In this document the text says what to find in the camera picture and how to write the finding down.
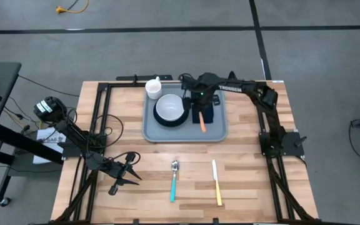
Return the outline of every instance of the white bowl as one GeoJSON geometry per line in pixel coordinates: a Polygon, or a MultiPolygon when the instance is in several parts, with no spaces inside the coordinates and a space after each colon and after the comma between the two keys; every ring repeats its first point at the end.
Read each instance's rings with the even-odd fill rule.
{"type": "Polygon", "coordinates": [[[166,121],[175,121],[184,113],[183,100],[175,94],[166,94],[157,101],[156,112],[166,121]]]}

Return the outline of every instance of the metal spoon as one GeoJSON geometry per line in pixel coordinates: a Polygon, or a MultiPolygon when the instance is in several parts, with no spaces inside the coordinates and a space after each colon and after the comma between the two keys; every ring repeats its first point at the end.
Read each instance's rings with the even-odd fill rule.
{"type": "Polygon", "coordinates": [[[172,162],[173,170],[173,180],[172,180],[172,190],[170,192],[170,202],[174,202],[174,197],[176,195],[176,172],[179,170],[179,161],[175,160],[172,162]]]}

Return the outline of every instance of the table leg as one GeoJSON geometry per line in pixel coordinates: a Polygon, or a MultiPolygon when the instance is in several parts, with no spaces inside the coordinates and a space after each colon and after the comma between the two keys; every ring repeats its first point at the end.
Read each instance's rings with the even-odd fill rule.
{"type": "Polygon", "coordinates": [[[6,144],[28,151],[35,156],[63,165],[61,153],[2,125],[0,125],[0,140],[6,144]]]}
{"type": "Polygon", "coordinates": [[[8,188],[9,181],[11,180],[10,175],[8,175],[9,170],[7,169],[4,175],[4,179],[0,184],[0,202],[4,199],[6,189],[8,188]]]}
{"type": "Polygon", "coordinates": [[[0,163],[11,165],[14,158],[13,155],[0,152],[0,163]]]}

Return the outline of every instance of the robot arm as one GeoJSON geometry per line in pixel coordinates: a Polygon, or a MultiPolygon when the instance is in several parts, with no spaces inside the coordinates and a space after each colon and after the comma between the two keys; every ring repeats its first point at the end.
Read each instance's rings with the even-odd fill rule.
{"type": "Polygon", "coordinates": [[[244,93],[257,107],[258,111],[265,113],[269,124],[270,146],[280,150],[283,148],[285,129],[280,125],[279,115],[276,110],[278,94],[266,85],[265,82],[242,81],[237,79],[224,79],[216,74],[206,72],[195,80],[188,74],[180,75],[181,89],[198,93],[195,99],[183,98],[185,109],[191,108],[193,103],[200,111],[210,106],[216,90],[244,93]]]}
{"type": "Polygon", "coordinates": [[[102,156],[100,152],[101,149],[105,148],[106,138],[101,139],[98,135],[89,131],[83,131],[80,127],[76,126],[74,121],[69,119],[66,106],[56,97],[46,97],[34,106],[33,112],[40,121],[53,126],[57,132],[64,134],[79,148],[81,156],[90,170],[101,171],[116,179],[108,192],[110,195],[116,194],[118,186],[123,186],[124,184],[139,185],[136,182],[123,178],[124,174],[128,172],[141,179],[133,170],[133,162],[138,153],[126,152],[125,163],[102,156]]]}

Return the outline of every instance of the white sticker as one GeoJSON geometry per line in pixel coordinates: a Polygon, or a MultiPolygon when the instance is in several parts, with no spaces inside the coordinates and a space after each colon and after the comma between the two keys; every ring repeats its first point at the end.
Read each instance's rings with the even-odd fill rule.
{"type": "Polygon", "coordinates": [[[38,108],[42,113],[45,112],[44,107],[43,107],[41,104],[39,104],[39,103],[37,103],[37,108],[38,108]]]}
{"type": "Polygon", "coordinates": [[[41,104],[42,104],[42,106],[44,106],[45,109],[47,109],[47,111],[49,113],[51,113],[53,111],[44,100],[41,101],[41,104]]]}

